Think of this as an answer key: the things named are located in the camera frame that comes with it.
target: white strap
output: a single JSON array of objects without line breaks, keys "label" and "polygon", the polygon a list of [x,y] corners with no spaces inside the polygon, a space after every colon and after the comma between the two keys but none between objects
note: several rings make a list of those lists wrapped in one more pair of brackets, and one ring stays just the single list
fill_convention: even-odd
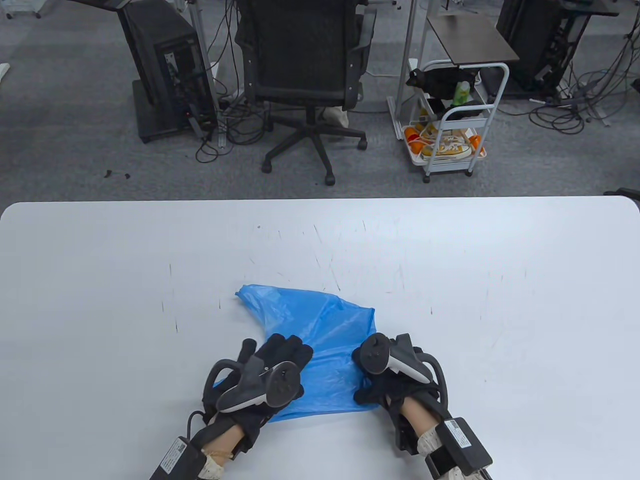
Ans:
[{"label": "white strap", "polygon": [[[418,438],[418,453],[422,456],[426,457],[428,454],[435,452],[441,446],[442,442],[436,433],[435,427],[423,433],[420,438]],[[445,473],[442,476],[442,480],[484,480],[484,478],[477,472],[465,477],[460,469],[455,467]]]},{"label": "white strap", "polygon": [[220,480],[223,473],[225,473],[224,467],[219,466],[216,461],[213,460],[213,457],[207,455],[207,463],[202,467],[198,478],[202,478],[203,480]]},{"label": "white strap", "polygon": [[442,446],[440,437],[436,433],[436,427],[424,432],[420,438],[418,438],[418,453],[423,457],[435,452]]}]

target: gray carpet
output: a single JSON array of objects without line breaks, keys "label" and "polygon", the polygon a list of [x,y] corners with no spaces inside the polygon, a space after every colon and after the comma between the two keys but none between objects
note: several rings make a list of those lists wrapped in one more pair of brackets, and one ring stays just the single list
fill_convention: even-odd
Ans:
[{"label": "gray carpet", "polygon": [[[399,3],[402,10],[378,6],[369,64],[374,74],[399,71],[409,10],[407,0]],[[204,0],[203,6],[212,39],[223,3]],[[495,0],[466,1],[469,10],[494,19],[499,6]],[[630,0],[616,7],[619,18],[595,19],[589,26],[575,59],[577,72],[606,68],[620,49],[636,7]],[[42,15],[0,18],[0,61],[12,66],[0,85],[0,211],[21,201],[597,195],[640,187],[636,92],[610,128],[594,121],[574,137],[537,128],[525,116],[499,114],[489,157],[472,178],[434,175],[423,184],[386,114],[350,114],[351,126],[367,131],[366,152],[351,140],[325,142],[337,177],[333,188],[323,184],[324,170],[309,141],[277,158],[271,175],[260,172],[265,152],[289,134],[285,127],[215,163],[198,164],[198,141],[188,133],[148,145],[137,137],[131,96],[136,71],[115,14],[49,0]],[[420,10],[415,50],[423,18]],[[213,58],[221,45],[218,40]],[[221,64],[223,82],[235,85],[229,52]],[[383,100],[397,88],[397,79],[365,76],[363,82],[367,101]],[[612,111],[621,100],[613,97],[604,106]],[[508,102],[503,108],[525,111],[531,104]],[[107,169],[114,174],[105,179]]]}]

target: person's leg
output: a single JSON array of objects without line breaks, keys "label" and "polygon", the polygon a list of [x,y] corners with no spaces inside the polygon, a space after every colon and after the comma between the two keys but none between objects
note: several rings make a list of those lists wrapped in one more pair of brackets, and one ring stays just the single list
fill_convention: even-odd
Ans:
[{"label": "person's leg", "polygon": [[349,117],[342,107],[327,107],[324,109],[323,117],[329,125],[336,127],[349,127]]}]

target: forearm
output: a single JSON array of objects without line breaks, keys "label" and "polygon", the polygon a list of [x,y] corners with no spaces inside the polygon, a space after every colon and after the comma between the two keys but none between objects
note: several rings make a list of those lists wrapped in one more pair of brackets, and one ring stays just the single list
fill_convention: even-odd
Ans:
[{"label": "forearm", "polygon": [[411,397],[404,399],[400,413],[402,413],[403,417],[411,424],[411,427],[413,427],[418,437],[440,423],[440,420],[437,419],[436,416]]},{"label": "forearm", "polygon": [[236,445],[243,437],[244,432],[242,429],[238,425],[234,425],[213,442],[206,444],[202,448],[202,451],[207,456],[210,456],[219,466],[224,467],[225,463],[231,458],[234,448],[236,448]]}]

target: white table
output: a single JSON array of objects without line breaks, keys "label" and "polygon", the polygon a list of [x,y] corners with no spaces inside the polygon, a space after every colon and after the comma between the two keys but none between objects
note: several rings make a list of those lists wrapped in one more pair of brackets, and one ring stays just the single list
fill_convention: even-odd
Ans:
[{"label": "white table", "polygon": [[[628,478],[639,238],[615,197],[14,205],[0,478],[146,480],[211,365],[260,337],[234,297],[250,282],[326,289],[410,332],[495,480]],[[380,411],[267,425],[225,479],[429,479],[392,442]]]}]

